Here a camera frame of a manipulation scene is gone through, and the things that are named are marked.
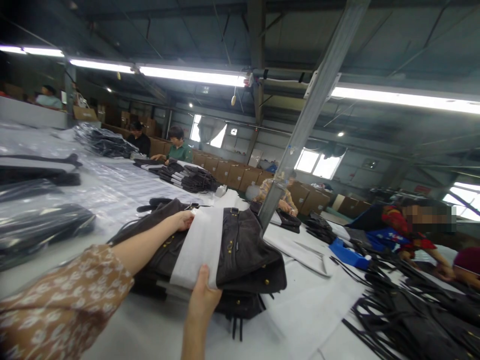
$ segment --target hand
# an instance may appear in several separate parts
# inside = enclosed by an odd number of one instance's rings
[[[165,160],[167,157],[163,154],[153,155],[150,160]]]
[[[451,266],[444,265],[441,262],[437,263],[433,274],[445,282],[455,280],[455,273]]]
[[[280,201],[278,202],[278,207],[279,207],[282,211],[284,211],[284,212],[286,212],[286,213],[290,213],[290,210],[292,210],[292,208],[290,207],[290,205],[288,205],[288,204],[287,204],[285,201],[283,201],[283,200],[280,200]]]
[[[185,231],[190,229],[190,226],[194,221],[194,217],[194,213],[190,210],[180,211],[171,216],[173,223],[178,226],[176,231]]]
[[[203,264],[188,304],[187,321],[207,327],[222,297],[222,290],[209,288],[209,267]]]
[[[400,260],[405,260],[413,268],[420,270],[420,267],[411,259],[412,255],[408,251],[400,251],[398,253],[398,257],[400,258]]]

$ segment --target person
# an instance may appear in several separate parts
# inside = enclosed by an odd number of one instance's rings
[[[168,131],[168,137],[172,142],[170,152],[165,156],[162,154],[153,155],[152,160],[164,160],[165,165],[169,164],[170,159],[180,160],[186,163],[193,163],[192,148],[184,142],[184,131],[179,126],[172,126]]]
[[[140,121],[130,124],[130,135],[126,140],[136,146],[141,154],[150,156],[150,138],[142,132],[143,125]]]
[[[450,207],[433,199],[407,199],[401,206],[376,204],[358,216],[347,227],[364,230],[373,245],[390,249],[399,244],[398,255],[413,267],[415,251],[424,250],[437,262],[435,275],[444,281],[455,278],[449,262],[440,254],[437,247],[419,230],[433,228],[431,224],[445,224],[447,217],[436,212],[447,213]]]
[[[133,276],[194,214],[178,212],[110,247],[93,245],[66,265],[0,301],[2,359],[80,359],[134,284]],[[203,359],[210,318],[222,291],[208,287],[202,265],[183,328],[182,360]]]
[[[50,85],[43,85],[41,95],[36,97],[35,103],[44,108],[58,110],[63,108],[62,101],[55,96],[57,91]]]
[[[460,250],[453,261],[453,272],[458,281],[480,290],[480,247]]]
[[[295,171],[292,171],[290,178],[288,180],[288,186],[292,185],[296,178],[297,178],[297,173]],[[265,198],[267,197],[267,194],[273,182],[274,180],[272,178],[267,178],[263,180],[260,186],[260,193],[253,200],[258,203],[263,203],[265,201]],[[295,206],[294,201],[292,200],[292,194],[290,194],[290,191],[288,191],[287,189],[283,190],[283,195],[278,201],[278,207],[280,208],[280,210],[294,217],[297,217],[297,215],[299,214],[299,211],[297,210],[297,207]]]

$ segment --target brown floral shirt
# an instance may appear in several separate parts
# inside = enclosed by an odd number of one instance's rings
[[[108,245],[94,245],[32,286],[0,301],[6,359],[79,359],[132,288]]]

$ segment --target green shirt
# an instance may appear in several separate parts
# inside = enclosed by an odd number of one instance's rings
[[[184,161],[186,163],[193,163],[194,159],[192,157],[192,148],[188,146],[186,143],[183,143],[182,146],[176,148],[175,145],[171,145],[170,152],[166,156],[167,159],[176,159],[180,161]]]

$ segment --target ceiling light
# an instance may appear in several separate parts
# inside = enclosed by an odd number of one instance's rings
[[[64,57],[64,53],[61,50],[53,48],[24,47],[23,50],[32,55],[45,55],[59,58]]]
[[[238,75],[227,73],[199,72],[149,66],[141,66],[140,72],[145,76],[151,76],[156,78],[185,80],[198,83],[227,85],[242,88],[245,86],[244,80],[246,79],[243,74]]]
[[[0,51],[5,53],[27,54],[21,47],[16,46],[0,46]]]
[[[387,91],[363,90],[347,87],[336,87],[331,93],[331,95],[339,98],[407,105],[428,109],[449,110],[480,115],[480,102],[469,100],[412,95]]]
[[[90,68],[90,69],[98,69],[98,70],[108,70],[114,71],[118,73],[129,73],[133,74],[132,68],[126,65],[118,65],[118,64],[111,64],[106,62],[98,62],[98,61],[89,61],[89,60],[70,60],[72,65],[82,67],[82,68]]]

